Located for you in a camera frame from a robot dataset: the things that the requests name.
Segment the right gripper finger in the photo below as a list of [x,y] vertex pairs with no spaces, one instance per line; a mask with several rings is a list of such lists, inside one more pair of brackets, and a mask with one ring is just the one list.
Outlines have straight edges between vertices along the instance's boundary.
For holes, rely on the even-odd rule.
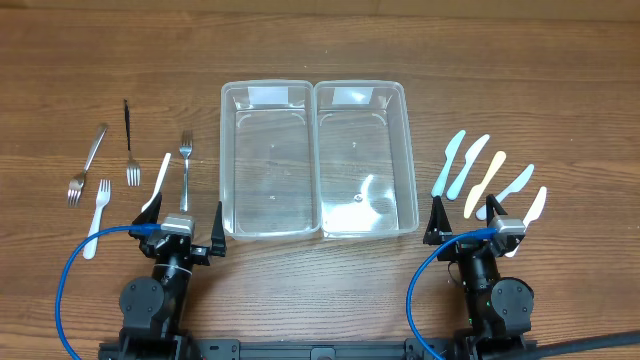
[[501,206],[496,196],[489,194],[486,196],[486,224],[493,225],[497,221],[503,221],[508,218],[508,213]]
[[432,198],[430,219],[423,236],[423,243],[427,245],[441,245],[453,237],[442,198]]

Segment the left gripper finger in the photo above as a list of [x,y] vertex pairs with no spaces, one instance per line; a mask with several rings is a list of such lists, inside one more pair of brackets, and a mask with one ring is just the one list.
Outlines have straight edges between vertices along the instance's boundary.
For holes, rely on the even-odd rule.
[[225,257],[227,251],[225,232],[223,226],[223,204],[221,201],[218,202],[214,223],[211,232],[211,248],[210,254],[216,257]]
[[133,220],[133,226],[139,226],[146,230],[157,230],[161,227],[158,223],[158,216],[161,209],[162,194],[156,194],[151,203],[141,211],[141,213]]

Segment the pale grey plastic knife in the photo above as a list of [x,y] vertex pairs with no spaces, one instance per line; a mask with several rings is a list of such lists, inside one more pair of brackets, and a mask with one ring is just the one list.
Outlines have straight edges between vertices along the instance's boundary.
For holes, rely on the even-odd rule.
[[[529,164],[504,190],[495,196],[496,200],[501,203],[508,195],[520,192],[529,182],[534,173],[535,165]],[[476,219],[484,221],[487,217],[487,205],[484,204],[476,211]]]

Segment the white plastic knife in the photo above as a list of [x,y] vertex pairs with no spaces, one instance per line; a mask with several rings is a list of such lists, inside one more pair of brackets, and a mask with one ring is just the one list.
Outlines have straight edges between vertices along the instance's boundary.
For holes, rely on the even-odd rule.
[[[512,185],[509,185],[503,191],[503,193],[504,193],[503,198],[505,198],[510,193],[519,192],[523,188],[524,188],[524,186],[520,186],[520,185],[518,185],[515,188],[513,188]],[[542,211],[544,209],[544,205],[545,205],[545,202],[546,202],[546,197],[547,197],[547,188],[545,186],[542,186],[539,189],[539,191],[538,191],[538,193],[537,193],[532,205],[530,206],[528,212],[526,213],[526,215],[524,217],[523,223],[524,223],[525,228],[528,228],[528,226],[529,226],[529,224],[531,222],[537,220],[540,217],[540,215],[541,215],[541,213],[542,213]]]

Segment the yellow plastic knife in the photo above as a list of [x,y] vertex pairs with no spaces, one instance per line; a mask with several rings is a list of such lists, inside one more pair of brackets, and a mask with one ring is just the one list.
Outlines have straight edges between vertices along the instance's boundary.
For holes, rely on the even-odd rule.
[[498,151],[495,153],[482,181],[479,184],[474,185],[468,194],[467,200],[464,206],[463,216],[465,219],[469,219],[472,215],[472,212],[478,203],[481,195],[484,193],[489,183],[499,171],[501,166],[506,160],[506,153],[504,151]]

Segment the white plastic fork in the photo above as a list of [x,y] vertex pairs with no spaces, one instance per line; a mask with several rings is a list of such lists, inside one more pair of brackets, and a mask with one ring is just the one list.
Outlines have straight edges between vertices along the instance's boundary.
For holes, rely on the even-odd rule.
[[[104,208],[110,202],[111,198],[111,181],[106,179],[101,179],[99,184],[99,189],[96,195],[96,208],[93,215],[92,223],[89,228],[89,236],[96,234],[100,230],[101,218],[104,211]],[[90,242],[88,242],[83,249],[83,257],[86,260],[91,260],[94,258],[97,250],[98,239],[94,238]]]
[[142,212],[144,212],[151,205],[151,203],[156,198],[156,196],[161,192],[161,189],[163,187],[163,184],[164,184],[164,181],[165,181],[165,177],[166,177],[166,174],[167,174],[167,171],[168,171],[168,167],[169,167],[169,164],[170,164],[171,156],[172,156],[171,153],[166,153],[165,154],[165,156],[163,158],[163,161],[162,161],[162,164],[161,164],[161,167],[160,167],[160,169],[158,171],[158,175],[156,177],[156,182],[155,182],[155,185],[154,185],[153,193],[152,193],[150,199],[141,207],[141,211]]

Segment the light blue plastic knife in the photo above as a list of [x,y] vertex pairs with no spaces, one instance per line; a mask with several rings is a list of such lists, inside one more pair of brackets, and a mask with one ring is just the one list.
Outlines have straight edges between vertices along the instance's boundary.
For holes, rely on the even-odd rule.
[[446,192],[446,197],[448,200],[454,201],[459,196],[476,158],[479,156],[480,152],[485,147],[489,139],[490,135],[484,134],[468,148],[464,155],[465,163]]

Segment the mint green plastic knife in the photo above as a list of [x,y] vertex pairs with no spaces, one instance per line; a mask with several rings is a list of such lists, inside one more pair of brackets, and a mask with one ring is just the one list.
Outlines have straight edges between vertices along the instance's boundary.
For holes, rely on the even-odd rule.
[[466,135],[466,131],[460,130],[447,144],[444,151],[445,162],[439,176],[437,177],[432,187],[432,190],[431,190],[432,197],[438,197],[444,193],[445,185],[449,176],[451,166],[453,164],[455,155],[465,135]]

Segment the silver metal fork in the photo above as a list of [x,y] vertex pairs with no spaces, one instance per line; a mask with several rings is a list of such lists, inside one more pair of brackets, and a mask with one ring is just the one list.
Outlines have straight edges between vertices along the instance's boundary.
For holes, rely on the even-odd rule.
[[181,137],[181,144],[179,152],[183,157],[184,171],[183,171],[183,186],[182,195],[180,201],[180,211],[187,213],[189,210],[189,168],[190,168],[190,156],[193,150],[193,133],[191,130],[184,130]]

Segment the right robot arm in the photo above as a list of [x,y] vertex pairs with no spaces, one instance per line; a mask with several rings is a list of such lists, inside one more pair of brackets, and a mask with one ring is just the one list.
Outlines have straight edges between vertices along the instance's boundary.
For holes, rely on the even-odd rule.
[[439,196],[432,200],[423,242],[439,246],[436,259],[458,266],[470,322],[444,346],[446,359],[496,359],[524,350],[531,330],[534,292],[526,282],[500,275],[496,259],[516,249],[526,227],[511,217],[493,195],[486,197],[488,235],[454,235]]

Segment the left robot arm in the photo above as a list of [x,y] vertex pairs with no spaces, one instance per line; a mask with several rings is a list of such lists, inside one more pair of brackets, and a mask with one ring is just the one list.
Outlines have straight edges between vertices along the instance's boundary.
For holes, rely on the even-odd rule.
[[192,334],[180,327],[189,282],[196,265],[208,266],[213,256],[226,255],[223,205],[217,205],[211,244],[193,242],[195,221],[184,214],[170,214],[158,221],[162,195],[133,220],[140,229],[129,235],[154,261],[152,274],[138,277],[122,290],[119,305],[123,326],[113,359],[198,360],[203,357]]

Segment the right clear plastic container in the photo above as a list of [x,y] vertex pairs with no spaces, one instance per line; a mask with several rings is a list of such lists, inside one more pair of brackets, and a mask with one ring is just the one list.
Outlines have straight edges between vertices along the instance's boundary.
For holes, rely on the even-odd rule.
[[383,80],[314,87],[323,235],[386,238],[419,227],[403,86]]

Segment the clear plastic container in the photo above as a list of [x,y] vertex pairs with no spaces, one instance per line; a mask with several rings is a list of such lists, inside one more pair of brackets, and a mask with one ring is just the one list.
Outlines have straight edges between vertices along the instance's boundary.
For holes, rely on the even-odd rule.
[[219,185],[226,234],[298,240],[319,229],[313,86],[304,80],[225,84]]
[[386,238],[419,227],[403,86],[383,80],[314,87],[323,235]]

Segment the left clear plastic container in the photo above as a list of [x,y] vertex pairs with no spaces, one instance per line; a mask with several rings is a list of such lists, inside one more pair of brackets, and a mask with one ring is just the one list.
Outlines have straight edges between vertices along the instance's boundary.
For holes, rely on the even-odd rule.
[[225,84],[219,185],[226,234],[298,240],[319,229],[313,86],[304,80]]

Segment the silver fork far left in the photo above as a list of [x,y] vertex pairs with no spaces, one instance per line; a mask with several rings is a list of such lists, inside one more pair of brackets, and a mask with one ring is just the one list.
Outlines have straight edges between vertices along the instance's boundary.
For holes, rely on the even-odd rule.
[[108,130],[108,125],[106,123],[102,123],[99,125],[98,132],[91,144],[88,157],[82,171],[77,175],[75,175],[69,182],[69,187],[67,191],[67,205],[69,207],[77,207],[79,204],[79,200],[81,198],[82,191],[86,182],[87,172],[89,171],[89,168],[95,158],[95,155],[99,149],[99,146],[107,130]]

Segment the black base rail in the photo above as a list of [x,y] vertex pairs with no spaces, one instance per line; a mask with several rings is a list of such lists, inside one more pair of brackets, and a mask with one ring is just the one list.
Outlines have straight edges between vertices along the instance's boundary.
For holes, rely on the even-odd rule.
[[241,342],[203,339],[196,342],[201,359],[215,360],[401,360],[433,359],[413,338],[404,341]]

